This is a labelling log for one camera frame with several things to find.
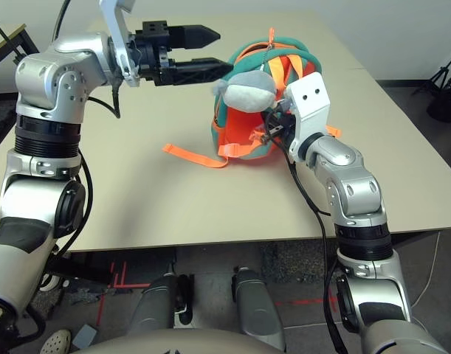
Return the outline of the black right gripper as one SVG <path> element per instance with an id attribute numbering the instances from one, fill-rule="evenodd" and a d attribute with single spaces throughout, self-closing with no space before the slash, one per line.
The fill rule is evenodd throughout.
<path id="1" fill-rule="evenodd" d="M 274 139 L 278 148 L 289 148 L 295 139 L 296 118 L 294 114 L 280 109 L 268 110 L 262 112 L 262 120 L 265 125 L 276 125 L 276 127 L 261 135 L 261 143 L 267 143 Z"/>

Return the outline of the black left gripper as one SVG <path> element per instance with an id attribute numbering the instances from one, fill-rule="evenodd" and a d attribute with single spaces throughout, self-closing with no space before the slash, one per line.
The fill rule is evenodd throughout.
<path id="1" fill-rule="evenodd" d="M 135 49 L 140 51 L 139 76 L 156 86 L 221 79 L 233 70 L 231 63 L 216 58 L 192 59 L 176 63 L 173 73 L 174 60 L 168 57 L 171 49 L 201 49 L 220 38 L 219 33 L 200 24 L 171 26 L 169 32 L 167 21 L 144 21 L 134 35 Z"/>

